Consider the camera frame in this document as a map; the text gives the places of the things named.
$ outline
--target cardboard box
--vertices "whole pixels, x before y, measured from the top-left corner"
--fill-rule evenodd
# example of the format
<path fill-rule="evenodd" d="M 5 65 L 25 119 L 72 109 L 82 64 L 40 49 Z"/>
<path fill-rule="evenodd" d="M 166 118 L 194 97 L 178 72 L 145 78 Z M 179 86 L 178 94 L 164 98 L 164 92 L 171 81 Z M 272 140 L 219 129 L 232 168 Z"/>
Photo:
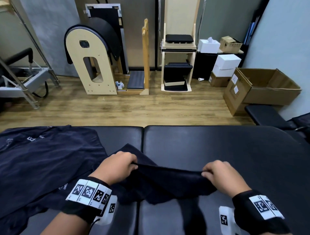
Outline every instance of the cardboard box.
<path fill-rule="evenodd" d="M 213 67 L 212 72 L 217 77 L 231 77 L 235 69 L 220 69 L 216 64 Z"/>
<path fill-rule="evenodd" d="M 241 59 L 234 55 L 234 54 L 229 54 L 229 55 L 219 55 L 216 58 L 215 64 L 220 68 L 220 69 L 235 69 L 238 67 L 240 64 Z"/>
<path fill-rule="evenodd" d="M 209 82 L 212 87 L 227 87 L 231 77 L 217 77 L 211 72 Z"/>
<path fill-rule="evenodd" d="M 217 54 L 219 51 L 220 43 L 216 40 L 213 40 L 212 38 L 206 40 L 206 39 L 200 39 L 198 43 L 198 51 L 201 53 L 212 53 Z"/>
<path fill-rule="evenodd" d="M 226 36 L 222 37 L 220 41 L 220 50 L 224 53 L 233 53 L 237 54 L 242 46 L 242 43 L 236 39 Z"/>
<path fill-rule="evenodd" d="M 289 105 L 300 86 L 278 69 L 236 68 L 223 98 L 233 116 L 246 116 L 248 104 Z"/>

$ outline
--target black padded table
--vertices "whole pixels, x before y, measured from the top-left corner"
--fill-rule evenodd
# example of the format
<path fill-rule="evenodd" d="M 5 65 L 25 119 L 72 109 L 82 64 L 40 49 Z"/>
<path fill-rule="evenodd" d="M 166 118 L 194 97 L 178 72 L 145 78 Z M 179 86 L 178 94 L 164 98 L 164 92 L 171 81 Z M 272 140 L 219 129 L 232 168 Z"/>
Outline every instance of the black padded table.
<path fill-rule="evenodd" d="M 87 126 L 97 131 L 100 142 L 105 147 L 108 155 L 119 150 L 129 143 L 137 149 L 142 149 L 142 127 L 134 126 Z M 131 205 L 117 205 L 114 218 L 111 224 L 106 226 L 94 225 L 90 235 L 108 234 L 134 234 L 136 223 L 137 203 Z M 46 226 L 54 219 L 59 211 L 48 210 L 45 213 L 37 214 L 29 219 L 27 228 L 22 235 L 39 235 Z"/>
<path fill-rule="evenodd" d="M 217 159 L 228 161 L 250 187 L 271 199 L 294 235 L 308 234 L 309 152 L 282 130 L 267 126 L 147 126 L 143 152 L 159 166 L 192 171 Z M 139 234 L 184 234 L 183 217 L 192 211 L 181 207 L 182 203 L 171 200 L 150 205 L 143 201 Z M 208 234 L 221 234 L 219 207 L 233 207 L 232 200 L 215 192 L 200 196 L 198 205 Z"/>

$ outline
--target wristband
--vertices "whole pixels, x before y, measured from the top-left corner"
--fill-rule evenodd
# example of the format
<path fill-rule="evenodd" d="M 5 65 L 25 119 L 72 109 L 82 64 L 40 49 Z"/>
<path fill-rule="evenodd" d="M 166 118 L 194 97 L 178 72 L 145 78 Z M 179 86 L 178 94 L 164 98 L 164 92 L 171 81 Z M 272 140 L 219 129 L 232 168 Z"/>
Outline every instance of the wristband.
<path fill-rule="evenodd" d="M 62 212 L 77 215 L 91 224 L 104 213 L 111 192 L 109 185 L 97 178 L 80 179 L 67 196 Z"/>
<path fill-rule="evenodd" d="M 284 216 L 273 203 L 259 191 L 250 190 L 233 197 L 236 224 L 251 235 L 270 232 L 288 234 L 290 229 Z"/>

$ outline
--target white box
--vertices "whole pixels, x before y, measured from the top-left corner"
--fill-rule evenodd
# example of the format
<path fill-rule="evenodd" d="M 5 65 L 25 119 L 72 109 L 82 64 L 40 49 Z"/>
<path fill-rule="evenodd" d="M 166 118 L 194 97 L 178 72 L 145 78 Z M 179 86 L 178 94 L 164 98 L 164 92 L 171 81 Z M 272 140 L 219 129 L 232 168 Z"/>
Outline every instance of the white box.
<path fill-rule="evenodd" d="M 220 69 L 235 69 L 238 67 L 240 64 L 241 59 L 234 55 L 219 55 L 216 58 L 215 64 L 220 68 Z"/>
<path fill-rule="evenodd" d="M 220 69 L 219 66 L 215 64 L 212 72 L 217 77 L 231 77 L 235 72 L 235 69 Z"/>
<path fill-rule="evenodd" d="M 216 40 L 200 39 L 198 43 L 198 51 L 201 53 L 213 53 L 217 54 L 219 51 L 220 43 Z"/>

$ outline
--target light blue wall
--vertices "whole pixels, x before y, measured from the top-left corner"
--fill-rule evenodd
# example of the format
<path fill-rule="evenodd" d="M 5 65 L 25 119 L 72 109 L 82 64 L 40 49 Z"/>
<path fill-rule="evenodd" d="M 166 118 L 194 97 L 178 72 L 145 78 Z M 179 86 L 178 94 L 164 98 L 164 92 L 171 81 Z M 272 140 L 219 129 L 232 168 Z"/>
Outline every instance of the light blue wall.
<path fill-rule="evenodd" d="M 303 89 L 280 111 L 286 120 L 310 112 L 309 10 L 309 0 L 270 0 L 243 65 L 245 68 L 278 68 Z"/>

